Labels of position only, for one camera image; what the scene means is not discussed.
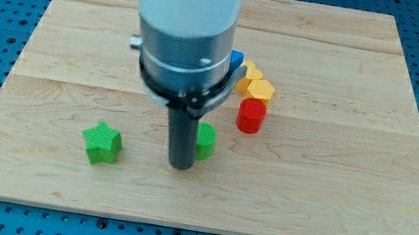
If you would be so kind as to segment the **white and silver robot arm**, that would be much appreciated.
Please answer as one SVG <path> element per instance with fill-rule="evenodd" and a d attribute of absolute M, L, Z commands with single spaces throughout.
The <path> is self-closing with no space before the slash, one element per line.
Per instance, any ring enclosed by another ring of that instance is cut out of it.
<path fill-rule="evenodd" d="M 139 67 L 168 107 L 168 160 L 189 169 L 199 119 L 223 103 L 237 73 L 230 66 L 242 0 L 138 0 Z"/>

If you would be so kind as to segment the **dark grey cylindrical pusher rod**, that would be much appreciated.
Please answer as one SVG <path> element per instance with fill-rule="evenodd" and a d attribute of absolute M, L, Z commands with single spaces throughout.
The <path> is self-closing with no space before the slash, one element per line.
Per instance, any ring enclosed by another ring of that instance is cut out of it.
<path fill-rule="evenodd" d="M 198 122 L 186 110 L 168 109 L 168 160 L 176 170 L 188 170 L 195 163 Z"/>

